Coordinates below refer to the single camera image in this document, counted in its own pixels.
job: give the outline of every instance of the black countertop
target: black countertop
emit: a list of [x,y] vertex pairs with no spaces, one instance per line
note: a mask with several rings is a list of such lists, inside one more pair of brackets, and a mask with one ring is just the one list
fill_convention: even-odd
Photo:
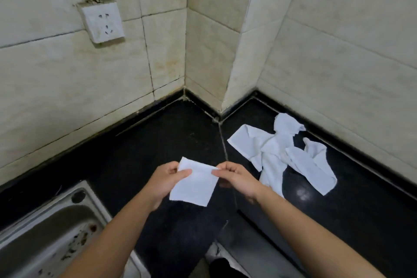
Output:
[[[224,149],[222,134],[226,141],[242,124],[273,133],[277,112],[255,97],[219,125],[209,115],[212,112],[201,110],[200,103],[176,100],[180,96],[168,98],[6,185],[10,187],[0,192],[0,229],[84,179],[115,215],[140,191],[158,165],[179,161],[182,156],[209,165],[228,158],[259,177],[227,142]],[[302,132],[295,137],[296,146],[304,147],[304,136],[317,140]],[[284,173],[286,199],[342,238],[386,276],[416,276],[416,201],[332,147],[327,158],[338,178],[336,187],[321,196],[289,168]],[[232,189],[218,186],[208,207],[165,198],[150,214],[136,250],[154,277],[187,277],[237,209],[300,264],[258,207],[249,205]]]

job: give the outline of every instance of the white cloth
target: white cloth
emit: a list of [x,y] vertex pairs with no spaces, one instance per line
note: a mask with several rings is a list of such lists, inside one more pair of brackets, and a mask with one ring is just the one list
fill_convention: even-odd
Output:
[[211,171],[218,168],[183,157],[177,170],[184,169],[192,169],[193,172],[174,186],[169,200],[185,201],[207,207],[218,180],[218,177],[212,175]]
[[294,146],[294,135],[304,125],[286,113],[274,121],[275,134],[242,125],[227,141],[261,173],[259,181],[283,197],[282,181],[287,165],[304,175],[322,195],[336,186],[336,176],[326,160],[326,146],[304,138],[305,150]]

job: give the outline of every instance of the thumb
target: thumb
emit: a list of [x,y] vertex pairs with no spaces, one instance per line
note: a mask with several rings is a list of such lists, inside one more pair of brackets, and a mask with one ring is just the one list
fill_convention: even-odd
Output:
[[172,174],[172,179],[175,183],[179,182],[181,179],[184,179],[185,177],[188,177],[193,172],[192,169],[185,169],[180,170],[179,172],[176,172],[175,174]]
[[225,169],[214,169],[211,171],[211,174],[231,182],[235,173]]

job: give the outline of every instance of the black pants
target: black pants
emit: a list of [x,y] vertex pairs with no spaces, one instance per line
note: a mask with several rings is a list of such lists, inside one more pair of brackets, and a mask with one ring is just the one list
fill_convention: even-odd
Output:
[[209,266],[209,272],[211,278],[247,278],[240,271],[230,267],[225,258],[213,260]]

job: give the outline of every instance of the electrical outlet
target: electrical outlet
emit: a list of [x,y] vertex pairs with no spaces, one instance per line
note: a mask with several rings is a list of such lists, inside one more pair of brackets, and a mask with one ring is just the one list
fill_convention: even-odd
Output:
[[93,43],[103,43],[125,36],[115,1],[78,5],[84,25]]

